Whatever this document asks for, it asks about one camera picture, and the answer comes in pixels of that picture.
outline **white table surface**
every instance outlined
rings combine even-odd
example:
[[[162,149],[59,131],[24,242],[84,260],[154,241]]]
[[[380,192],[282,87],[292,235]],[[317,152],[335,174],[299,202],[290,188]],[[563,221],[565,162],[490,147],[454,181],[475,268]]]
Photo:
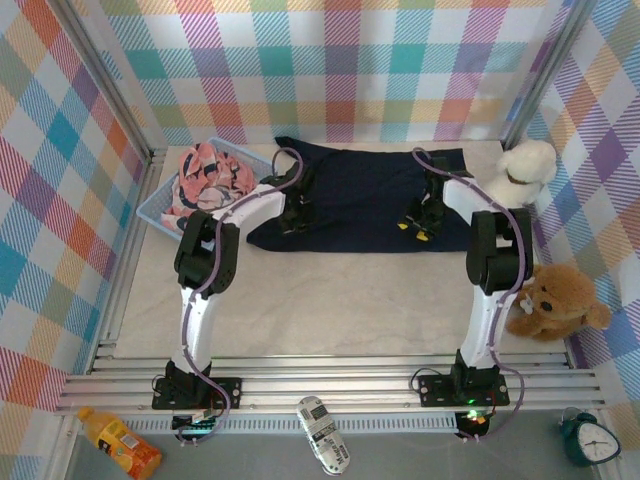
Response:
[[[491,178],[499,142],[421,142],[427,150],[464,149],[468,169]],[[333,144],[368,151],[409,151],[411,144]],[[276,145],[252,145],[270,158]],[[184,147],[167,152],[162,183]],[[148,227],[116,356],[168,357],[178,346],[180,287],[176,240]],[[273,253],[241,244],[238,270],[215,318],[216,356],[451,354],[466,335],[471,285],[464,253]],[[505,332],[508,353],[564,352]]]

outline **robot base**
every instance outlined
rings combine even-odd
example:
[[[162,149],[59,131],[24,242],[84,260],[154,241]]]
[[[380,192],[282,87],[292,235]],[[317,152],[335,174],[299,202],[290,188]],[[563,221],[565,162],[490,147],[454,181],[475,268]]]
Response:
[[[460,354],[449,375],[418,377],[420,405],[423,407],[493,407],[509,405],[504,375],[497,366],[468,367]]]
[[[211,365],[202,373],[209,375]],[[241,378],[211,378],[220,385],[231,399],[231,408],[240,406],[242,396]],[[153,410],[199,410],[223,409],[224,399],[213,387],[193,373],[187,373],[175,366],[172,361],[167,363],[165,376],[159,378],[154,385],[154,395],[151,401]]]

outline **pink patterned cloth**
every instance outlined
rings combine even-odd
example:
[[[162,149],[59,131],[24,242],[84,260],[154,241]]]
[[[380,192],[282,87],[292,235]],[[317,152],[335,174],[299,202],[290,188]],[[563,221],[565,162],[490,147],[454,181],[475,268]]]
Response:
[[[173,202],[161,215],[162,224],[182,233],[196,210],[212,212],[244,197],[256,187],[253,171],[209,143],[189,147],[180,157],[173,183]]]

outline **navy blue cloth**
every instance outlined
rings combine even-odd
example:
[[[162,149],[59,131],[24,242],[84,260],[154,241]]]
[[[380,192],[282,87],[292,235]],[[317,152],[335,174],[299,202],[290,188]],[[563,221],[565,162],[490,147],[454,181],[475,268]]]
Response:
[[[249,243],[272,252],[467,251],[470,228],[453,210],[445,216],[442,233],[429,242],[418,240],[413,229],[398,228],[409,203],[421,198],[426,186],[424,169],[411,152],[336,150],[290,137],[278,137],[276,142],[297,150],[305,165],[315,170],[308,198],[317,221],[306,232],[285,235],[273,219],[251,232]],[[430,153],[465,168],[462,149]]]

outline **orange juice bottle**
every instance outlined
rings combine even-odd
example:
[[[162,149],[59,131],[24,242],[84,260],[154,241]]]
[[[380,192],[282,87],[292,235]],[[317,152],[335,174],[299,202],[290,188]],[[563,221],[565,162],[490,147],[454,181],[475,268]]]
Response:
[[[89,441],[113,458],[131,478],[147,479],[160,465],[160,450],[131,432],[114,414],[82,407],[77,417],[84,423]]]

